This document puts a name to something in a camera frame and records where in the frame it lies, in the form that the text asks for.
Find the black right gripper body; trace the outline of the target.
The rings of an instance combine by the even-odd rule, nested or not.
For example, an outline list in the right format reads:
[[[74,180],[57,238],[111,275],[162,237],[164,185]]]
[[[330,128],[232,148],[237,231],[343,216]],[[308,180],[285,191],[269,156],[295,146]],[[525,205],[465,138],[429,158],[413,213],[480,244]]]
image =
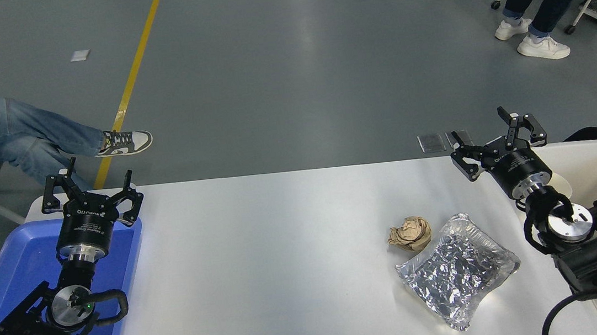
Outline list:
[[[485,155],[486,171],[491,174],[504,193],[511,197],[527,196],[535,185],[551,181],[551,169],[536,155],[525,140],[494,142],[492,152]]]

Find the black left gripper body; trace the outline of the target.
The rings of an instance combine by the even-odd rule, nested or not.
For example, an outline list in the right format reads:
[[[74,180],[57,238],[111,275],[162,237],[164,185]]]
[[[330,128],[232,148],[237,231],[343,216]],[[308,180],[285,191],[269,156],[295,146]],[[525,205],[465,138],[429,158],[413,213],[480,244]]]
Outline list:
[[[63,207],[63,223],[58,239],[59,254],[70,253],[76,246],[109,249],[114,223],[119,212],[109,196],[84,193],[84,202],[69,200]]]

